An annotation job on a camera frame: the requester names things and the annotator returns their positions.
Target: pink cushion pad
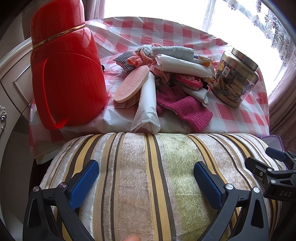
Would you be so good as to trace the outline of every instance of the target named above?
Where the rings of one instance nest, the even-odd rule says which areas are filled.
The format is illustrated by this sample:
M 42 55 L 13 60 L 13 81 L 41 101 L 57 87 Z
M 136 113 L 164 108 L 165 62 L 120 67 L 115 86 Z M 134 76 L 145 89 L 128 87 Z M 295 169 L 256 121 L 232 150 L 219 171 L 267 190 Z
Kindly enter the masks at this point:
M 148 74 L 149 68 L 146 65 L 133 70 L 115 91 L 114 100 L 122 103 L 133 97 L 147 80 Z

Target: gold band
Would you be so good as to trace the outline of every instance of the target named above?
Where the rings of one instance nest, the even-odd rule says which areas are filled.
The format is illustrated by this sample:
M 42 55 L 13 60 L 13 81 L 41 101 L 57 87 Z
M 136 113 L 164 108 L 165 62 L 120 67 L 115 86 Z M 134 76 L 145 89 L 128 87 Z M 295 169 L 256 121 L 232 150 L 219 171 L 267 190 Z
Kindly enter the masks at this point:
M 80 25 L 80 26 L 77 26 L 77 27 L 74 27 L 74 28 L 68 29 L 68 30 L 66 30 L 66 31 L 60 32 L 60 33 L 58 33 L 58 34 L 56 34 L 56 35 L 54 35 L 54 36 L 51 36 L 51 37 L 49 37 L 49 38 L 47 38 L 47 39 L 45 39 L 45 40 L 43 40 L 43 41 L 37 43 L 36 45 L 33 46 L 33 49 L 34 49 L 34 48 L 37 48 L 38 46 L 40 46 L 40 45 L 42 45 L 42 44 L 45 44 L 46 42 L 48 42 L 48 41 L 50 41 L 50 40 L 53 40 L 53 39 L 55 39 L 55 38 L 57 38 L 57 37 L 60 37 L 60 36 L 62 36 L 62 35 L 64 35 L 64 34 L 67 34 L 67 33 L 69 33 L 69 32 L 72 32 L 72 31 L 75 31 L 75 30 L 78 30 L 78 29 L 84 28 L 85 26 L 86 26 L 86 25 L 83 24 L 83 25 Z

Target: glass jar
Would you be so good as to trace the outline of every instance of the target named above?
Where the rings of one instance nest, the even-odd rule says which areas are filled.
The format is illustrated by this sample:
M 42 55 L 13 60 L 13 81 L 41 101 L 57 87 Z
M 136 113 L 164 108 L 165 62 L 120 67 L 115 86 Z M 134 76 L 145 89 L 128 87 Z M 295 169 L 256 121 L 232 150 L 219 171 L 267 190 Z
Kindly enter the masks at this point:
M 226 104 L 238 107 L 259 79 L 257 68 L 253 60 L 237 49 L 225 51 L 216 69 L 218 84 L 213 92 Z

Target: screw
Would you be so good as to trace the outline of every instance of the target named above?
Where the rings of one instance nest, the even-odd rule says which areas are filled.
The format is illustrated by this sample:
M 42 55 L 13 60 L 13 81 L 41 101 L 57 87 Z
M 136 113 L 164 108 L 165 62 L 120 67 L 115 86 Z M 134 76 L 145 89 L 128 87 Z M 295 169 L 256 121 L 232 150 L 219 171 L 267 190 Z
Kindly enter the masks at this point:
M 66 182 L 62 182 L 59 184 L 59 188 L 65 188 L 67 186 Z
M 226 184 L 225 187 L 228 189 L 228 190 L 232 190 L 233 189 L 233 185 L 231 184 Z
M 38 192 L 38 191 L 39 191 L 39 187 L 38 186 L 33 187 L 33 192 Z
M 257 188 L 257 187 L 254 187 L 254 188 L 253 188 L 253 191 L 256 192 L 256 193 L 259 193 L 259 192 L 260 192 L 260 189 Z

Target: drawer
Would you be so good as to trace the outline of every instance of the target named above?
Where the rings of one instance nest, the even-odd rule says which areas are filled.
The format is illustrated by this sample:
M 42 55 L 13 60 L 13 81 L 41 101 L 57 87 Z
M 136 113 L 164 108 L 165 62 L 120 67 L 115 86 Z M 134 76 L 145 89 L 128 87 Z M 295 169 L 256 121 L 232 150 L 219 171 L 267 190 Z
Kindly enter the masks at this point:
M 1 79 L 9 98 L 22 113 L 33 97 L 30 55 L 27 53 Z
M 3 87 L 0 85 L 0 118 L 2 120 L 0 122 L 0 129 L 4 127 L 4 130 L 0 132 L 0 165 L 2 162 L 3 153 L 9 139 L 9 136 L 20 117 L 20 112 L 15 108 L 13 103 L 10 101 L 8 96 L 6 95 Z

